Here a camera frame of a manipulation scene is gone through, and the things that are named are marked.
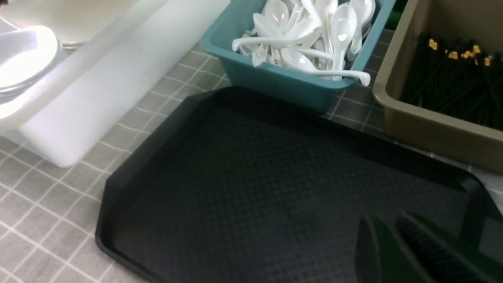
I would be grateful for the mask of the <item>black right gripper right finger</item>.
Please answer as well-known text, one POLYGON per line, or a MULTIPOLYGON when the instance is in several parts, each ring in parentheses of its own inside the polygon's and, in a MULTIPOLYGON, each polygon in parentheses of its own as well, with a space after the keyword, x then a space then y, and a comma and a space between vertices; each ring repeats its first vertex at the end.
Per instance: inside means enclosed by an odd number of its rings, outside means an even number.
POLYGON ((396 226, 419 262, 439 283, 501 283, 502 263, 415 213, 401 212, 396 226))

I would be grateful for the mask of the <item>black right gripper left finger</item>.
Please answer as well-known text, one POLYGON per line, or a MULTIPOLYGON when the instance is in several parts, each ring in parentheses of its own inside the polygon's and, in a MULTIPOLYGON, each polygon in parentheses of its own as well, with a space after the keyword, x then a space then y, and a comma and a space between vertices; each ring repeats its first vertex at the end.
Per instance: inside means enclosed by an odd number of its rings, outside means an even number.
POLYGON ((358 283, 435 282, 399 233, 375 215, 359 222, 354 268, 358 283))

